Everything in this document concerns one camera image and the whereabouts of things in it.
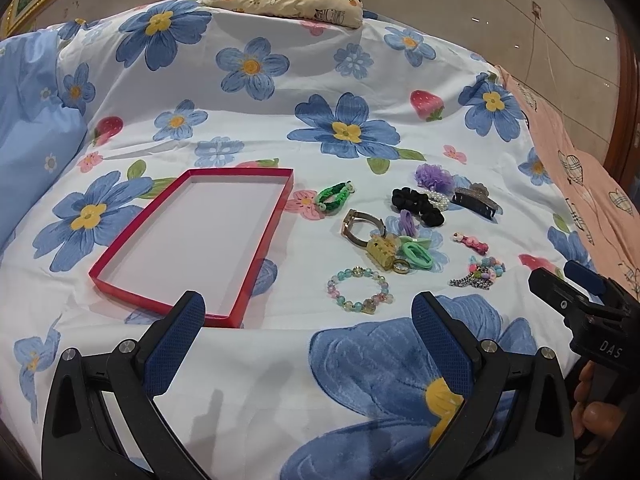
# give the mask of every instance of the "red tray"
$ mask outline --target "red tray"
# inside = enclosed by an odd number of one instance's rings
[[[118,300],[166,314],[185,290],[205,300],[205,326],[238,328],[293,188],[285,168],[185,171],[89,271]]]

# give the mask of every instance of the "black hair scrunchie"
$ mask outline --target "black hair scrunchie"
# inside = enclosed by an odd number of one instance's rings
[[[429,197],[418,193],[415,189],[403,187],[395,189],[391,195],[391,203],[398,209],[406,209],[411,214],[419,216],[427,227],[438,227],[444,224],[444,216],[434,206]]]

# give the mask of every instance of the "bed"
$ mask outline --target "bed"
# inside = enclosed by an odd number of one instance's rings
[[[516,352],[553,348],[564,372],[577,359],[570,332],[529,292],[530,270],[562,276],[574,259],[638,296],[635,242],[618,236],[640,232],[626,196],[602,168],[580,167],[578,183],[567,157],[590,158],[572,149],[558,115],[499,67],[445,40],[374,13],[350,30],[167,0],[0,45],[0,73],[12,75],[2,91],[15,94],[23,114],[0,137],[0,175],[27,197],[0,232],[0,416],[38,469],[61,352],[109,352],[158,318],[98,292],[88,271],[188,168],[294,169],[243,329],[201,330],[156,398],[212,478],[390,479],[411,468],[462,402],[407,317],[421,291],[478,338]],[[10,70],[10,61],[31,72]],[[42,138],[8,153],[7,139],[25,124]],[[345,311],[327,280],[372,262],[341,236],[344,214],[367,212],[400,234],[392,190],[415,188],[425,162],[457,186],[484,184],[498,213],[487,220],[450,206],[443,226],[418,227],[431,241],[431,270],[385,273],[392,304],[373,316]],[[313,208],[317,192],[348,180],[355,193],[340,212]],[[590,183],[614,197],[601,199]],[[8,202],[12,188],[0,186]],[[488,290],[449,285],[475,254],[454,232],[487,243],[505,264]],[[242,233],[202,240],[215,264],[216,238],[226,236]],[[350,295],[363,293],[353,286]],[[496,424],[510,398],[503,401]],[[108,403],[130,458],[144,466]]]

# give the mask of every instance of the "pink blanket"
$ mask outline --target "pink blanket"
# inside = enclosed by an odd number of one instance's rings
[[[638,299],[638,211],[593,156],[574,148],[558,113],[544,99],[519,85],[507,71],[497,68],[504,87],[513,93],[529,119],[536,153],[562,192],[596,269]]]

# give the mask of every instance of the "green braided keychain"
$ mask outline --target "green braided keychain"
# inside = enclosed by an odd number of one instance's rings
[[[336,184],[335,186],[328,187],[323,189],[318,195],[316,195],[316,206],[320,211],[335,211],[339,209],[342,204],[344,204],[347,200],[347,197],[354,193],[356,190],[351,184],[351,180],[347,182],[341,182],[340,184]],[[329,197],[334,196],[334,199],[331,202],[325,202]]]

